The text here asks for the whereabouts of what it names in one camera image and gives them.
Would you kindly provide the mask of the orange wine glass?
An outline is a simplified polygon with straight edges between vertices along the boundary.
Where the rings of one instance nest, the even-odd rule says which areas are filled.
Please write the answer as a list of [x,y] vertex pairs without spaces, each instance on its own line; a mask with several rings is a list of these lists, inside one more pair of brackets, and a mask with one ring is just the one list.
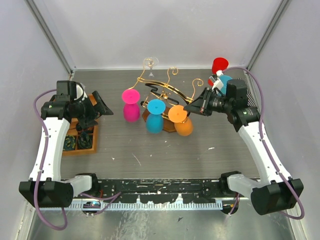
[[168,111],[168,118],[174,123],[175,130],[179,135],[186,137],[193,132],[193,123],[182,105],[171,107]]

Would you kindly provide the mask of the light blue wine glass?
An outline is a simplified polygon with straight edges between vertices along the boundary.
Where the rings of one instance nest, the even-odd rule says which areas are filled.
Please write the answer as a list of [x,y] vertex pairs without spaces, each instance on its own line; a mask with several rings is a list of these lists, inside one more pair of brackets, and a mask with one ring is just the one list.
[[[220,91],[222,92],[223,95],[226,94],[226,90],[227,90],[227,82],[229,80],[232,80],[233,78],[231,76],[228,75],[221,75],[219,77],[219,79],[221,80],[221,82],[223,83],[223,87],[220,89]],[[214,90],[214,92],[218,95],[221,96],[220,92],[218,90]]]

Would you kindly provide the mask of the red wine glass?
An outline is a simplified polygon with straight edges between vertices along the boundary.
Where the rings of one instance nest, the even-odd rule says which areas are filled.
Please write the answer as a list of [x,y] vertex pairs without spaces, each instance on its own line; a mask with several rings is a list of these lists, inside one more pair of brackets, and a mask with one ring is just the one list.
[[224,71],[225,69],[227,69],[229,66],[229,61],[227,59],[225,59],[224,57],[217,57],[213,60],[212,63],[212,74],[211,74],[211,78],[216,74],[217,71]]

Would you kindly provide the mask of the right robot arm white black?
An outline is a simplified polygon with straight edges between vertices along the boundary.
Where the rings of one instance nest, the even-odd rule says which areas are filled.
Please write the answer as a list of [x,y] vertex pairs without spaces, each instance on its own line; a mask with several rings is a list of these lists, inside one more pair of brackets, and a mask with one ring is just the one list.
[[184,110],[206,117],[213,112],[226,114],[254,160],[260,180],[248,178],[239,171],[223,173],[218,182],[223,196],[231,197],[237,193],[250,199],[259,215],[283,214],[298,205],[300,215],[295,219],[304,217],[305,210],[300,200],[304,185],[299,178],[292,178],[282,165],[268,139],[262,114],[257,107],[249,105],[247,87],[228,86],[225,94],[205,88]]

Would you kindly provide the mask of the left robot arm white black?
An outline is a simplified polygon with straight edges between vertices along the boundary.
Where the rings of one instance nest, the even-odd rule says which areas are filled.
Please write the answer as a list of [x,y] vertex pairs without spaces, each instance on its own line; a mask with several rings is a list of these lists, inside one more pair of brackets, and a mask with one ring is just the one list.
[[100,193],[95,173],[79,173],[68,180],[61,178],[63,147],[72,119],[76,118],[81,128],[87,129],[96,126],[99,117],[113,114],[98,91],[92,96],[95,104],[81,87],[58,90],[41,110],[36,110],[42,126],[38,154],[29,179],[18,187],[36,209],[67,208],[78,195],[95,198]]

